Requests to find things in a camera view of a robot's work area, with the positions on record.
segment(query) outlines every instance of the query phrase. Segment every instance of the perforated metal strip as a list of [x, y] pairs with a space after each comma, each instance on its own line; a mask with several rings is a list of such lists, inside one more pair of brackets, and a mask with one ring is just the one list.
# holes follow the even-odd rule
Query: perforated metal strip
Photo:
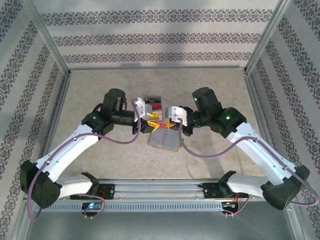
[[[80, 212], [82, 202], [58, 202], [52, 206], [43, 209], [43, 212]], [[88, 212], [97, 212], [100, 209], [89, 210]], [[108, 202], [106, 212], [126, 213], [126, 212], [209, 212], [221, 211], [222, 204], [219, 201], [206, 202]]]

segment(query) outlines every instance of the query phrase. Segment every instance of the enclosure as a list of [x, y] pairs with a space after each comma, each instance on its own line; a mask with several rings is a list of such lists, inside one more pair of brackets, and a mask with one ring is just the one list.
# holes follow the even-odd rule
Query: enclosure
[[[319, 205], [290, 204], [277, 211], [255, 198], [234, 219], [210, 209], [110, 210], [100, 221], [86, 223], [74, 213], [78, 209], [67, 210], [76, 203], [66, 198], [57, 203], [60, 210], [44, 211], [43, 220], [30, 223], [20, 189], [20, 165], [36, 161], [70, 136], [109, 89], [125, 91], [128, 103], [161, 96], [163, 110], [196, 110], [193, 91], [209, 87], [224, 108], [238, 109], [282, 156], [305, 165], [308, 183], [319, 193], [319, 0], [0, 1], [1, 239], [57, 239], [57, 233], [60, 239], [87, 239], [90, 232], [80, 226], [102, 229], [104, 224], [108, 234], [90, 235], [179, 239], [177, 229], [185, 228], [185, 239], [213, 239], [214, 234], [216, 239], [234, 239], [233, 234], [239, 239], [320, 239]], [[107, 136], [119, 141], [134, 137], [130, 127], [119, 125]], [[204, 181], [217, 181], [230, 170], [265, 176], [239, 148], [207, 160], [182, 147], [175, 152], [149, 146], [148, 138], [141, 134], [126, 146], [100, 140], [62, 175], [89, 172], [102, 182], [117, 183], [122, 190], [115, 189], [110, 206], [144, 202], [140, 194], [149, 185], [158, 189], [152, 198], [161, 204], [171, 204], [164, 195], [172, 191], [181, 197], [178, 205], [205, 204], [196, 190]], [[202, 155], [231, 145], [208, 127], [195, 129], [184, 142]], [[132, 194], [139, 196], [133, 200]], [[307, 203], [314, 197], [303, 188], [297, 200]], [[261, 222], [255, 215], [259, 211], [265, 216]], [[280, 223], [273, 222], [276, 217]], [[219, 224], [211, 228], [210, 221]], [[263, 231], [263, 225], [270, 231]]]

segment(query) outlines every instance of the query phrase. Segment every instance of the red object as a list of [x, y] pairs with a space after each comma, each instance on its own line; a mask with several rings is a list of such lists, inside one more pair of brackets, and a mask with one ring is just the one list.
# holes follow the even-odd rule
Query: red object
[[156, 121], [155, 123], [160, 125], [159, 128], [168, 129], [167, 125], [162, 121]]
[[162, 105], [159, 102], [156, 103], [148, 103], [152, 106], [152, 110], [161, 110], [162, 109]]

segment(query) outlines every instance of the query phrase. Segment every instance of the white wall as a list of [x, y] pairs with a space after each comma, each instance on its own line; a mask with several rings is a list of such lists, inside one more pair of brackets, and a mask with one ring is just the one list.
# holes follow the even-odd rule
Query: white wall
[[71, 69], [244, 67], [278, 0], [37, 0]]
[[[319, 0], [294, 0], [251, 73], [277, 151], [310, 170], [320, 193]], [[302, 189], [301, 202], [314, 197]], [[320, 239], [318, 206], [302, 207], [313, 238]]]
[[20, 209], [20, 168], [42, 151], [63, 74], [20, 1], [1, 0], [0, 239]]

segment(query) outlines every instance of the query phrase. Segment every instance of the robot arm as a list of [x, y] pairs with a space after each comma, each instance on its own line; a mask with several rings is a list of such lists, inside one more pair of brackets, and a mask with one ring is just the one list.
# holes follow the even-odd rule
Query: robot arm
[[138, 98], [135, 107], [139, 116], [134, 111], [123, 110], [126, 104], [125, 92], [119, 89], [111, 89], [104, 96], [103, 103], [98, 104], [77, 127], [77, 129], [53, 151], [38, 159], [35, 163], [29, 160], [20, 167], [20, 187], [27, 194], [32, 180], [39, 169], [55, 153], [50, 163], [42, 170], [36, 179], [31, 199], [40, 208], [48, 208], [57, 199], [74, 194], [95, 195], [99, 181], [87, 172], [75, 177], [60, 177], [61, 173], [87, 148], [97, 143], [98, 135], [106, 135], [112, 131], [115, 124], [132, 126], [132, 134], [138, 130], [138, 121], [141, 121], [142, 133], [152, 131], [144, 119], [152, 116], [152, 107]]
[[237, 146], [266, 174], [266, 177], [246, 176], [229, 171], [220, 179], [220, 188], [225, 193], [247, 193], [263, 197], [276, 209], [284, 209], [302, 188], [302, 183], [288, 170], [304, 181], [307, 180], [310, 171], [304, 165], [295, 166], [276, 152], [238, 110], [233, 107], [222, 108], [212, 89], [200, 88], [193, 92], [192, 96], [197, 111], [182, 106], [171, 106], [166, 110], [167, 117], [176, 123], [174, 130], [177, 130], [181, 119], [182, 132], [186, 136], [193, 134], [193, 128], [207, 126], [232, 143], [250, 137], [251, 139], [240, 141]]

